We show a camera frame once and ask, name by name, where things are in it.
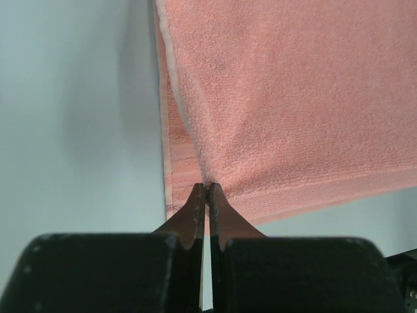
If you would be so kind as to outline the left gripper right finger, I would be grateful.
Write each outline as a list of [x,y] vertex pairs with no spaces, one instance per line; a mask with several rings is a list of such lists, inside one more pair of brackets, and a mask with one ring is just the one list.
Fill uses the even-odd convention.
[[215,312],[404,312],[379,249],[357,237],[267,237],[208,190]]

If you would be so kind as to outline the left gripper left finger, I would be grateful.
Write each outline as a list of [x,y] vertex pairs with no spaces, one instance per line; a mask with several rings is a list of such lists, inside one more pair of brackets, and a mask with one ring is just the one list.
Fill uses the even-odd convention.
[[205,187],[150,233],[47,233],[22,251],[2,312],[200,312]]

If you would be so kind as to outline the pink terry towel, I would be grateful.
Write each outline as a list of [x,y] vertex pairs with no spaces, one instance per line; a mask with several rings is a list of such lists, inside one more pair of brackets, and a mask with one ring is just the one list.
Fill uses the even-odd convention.
[[166,215],[254,224],[416,185],[415,1],[156,1]]

